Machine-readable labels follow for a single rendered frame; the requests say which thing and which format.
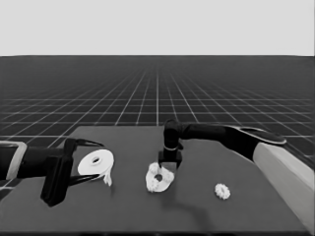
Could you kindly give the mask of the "small white T-shaped piece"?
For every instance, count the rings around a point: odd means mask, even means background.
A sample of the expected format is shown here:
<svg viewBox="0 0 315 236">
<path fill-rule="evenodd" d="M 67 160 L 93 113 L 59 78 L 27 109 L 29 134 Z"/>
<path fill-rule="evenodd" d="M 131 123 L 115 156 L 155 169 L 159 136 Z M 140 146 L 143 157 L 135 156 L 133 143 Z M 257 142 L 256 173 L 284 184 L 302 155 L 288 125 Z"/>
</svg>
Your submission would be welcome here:
<svg viewBox="0 0 315 236">
<path fill-rule="evenodd" d="M 112 179 L 111 179 L 111 169 L 108 168 L 104 174 L 104 177 L 103 177 L 103 182 L 108 185 L 108 186 L 111 186 L 112 185 Z"/>
</svg>

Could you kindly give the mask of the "white round carrier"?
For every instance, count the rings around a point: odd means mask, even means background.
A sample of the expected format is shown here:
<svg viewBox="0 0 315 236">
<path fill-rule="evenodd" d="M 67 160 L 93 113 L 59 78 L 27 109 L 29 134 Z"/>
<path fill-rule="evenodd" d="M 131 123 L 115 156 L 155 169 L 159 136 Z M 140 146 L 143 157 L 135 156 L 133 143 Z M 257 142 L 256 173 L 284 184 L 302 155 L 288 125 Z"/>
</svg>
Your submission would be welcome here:
<svg viewBox="0 0 315 236">
<path fill-rule="evenodd" d="M 157 190 L 156 190 L 155 192 L 153 192 L 153 193 L 161 193 L 161 192 L 164 192 L 165 190 L 168 189 L 168 187 L 170 186 L 170 184 L 173 182 L 173 181 L 172 181 L 171 183 L 166 183 L 166 182 L 163 181 L 163 179 L 162 179 L 162 172 L 163 172 L 164 170 L 167 170 L 167 169 L 163 167 L 163 168 L 161 169 L 161 171 L 159 172 L 159 174 L 154 175 L 154 174 L 152 174 L 152 173 L 149 171 L 149 168 L 148 168 L 148 172 L 147 172 L 147 174 L 146 174 L 146 185 L 147 185 L 147 183 L 148 183 L 149 181 L 151 181 L 151 180 L 154 180 L 154 179 L 158 180 L 158 187 L 157 187 Z"/>
</svg>

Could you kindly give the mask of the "large thick white disc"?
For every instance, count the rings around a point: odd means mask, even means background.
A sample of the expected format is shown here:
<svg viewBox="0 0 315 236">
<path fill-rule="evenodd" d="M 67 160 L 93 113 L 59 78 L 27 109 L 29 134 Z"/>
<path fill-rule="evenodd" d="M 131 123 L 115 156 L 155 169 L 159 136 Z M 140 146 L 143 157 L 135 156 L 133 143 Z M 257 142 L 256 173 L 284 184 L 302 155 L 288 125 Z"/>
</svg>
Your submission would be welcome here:
<svg viewBox="0 0 315 236">
<path fill-rule="evenodd" d="M 114 155 L 108 149 L 98 149 L 87 154 L 78 165 L 80 175 L 98 174 L 98 178 L 104 177 L 108 168 L 114 165 Z"/>
</svg>

